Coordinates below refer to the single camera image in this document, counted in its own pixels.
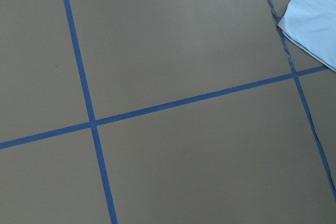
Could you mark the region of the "light blue t-shirt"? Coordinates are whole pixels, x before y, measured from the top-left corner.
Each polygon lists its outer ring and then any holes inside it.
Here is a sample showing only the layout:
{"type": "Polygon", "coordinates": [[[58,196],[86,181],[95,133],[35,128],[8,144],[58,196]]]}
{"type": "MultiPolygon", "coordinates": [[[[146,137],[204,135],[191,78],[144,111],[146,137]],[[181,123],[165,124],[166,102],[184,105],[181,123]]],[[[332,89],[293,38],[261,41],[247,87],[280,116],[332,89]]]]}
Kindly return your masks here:
{"type": "Polygon", "coordinates": [[[335,0],[291,0],[278,27],[296,46],[335,71],[335,0]]]}

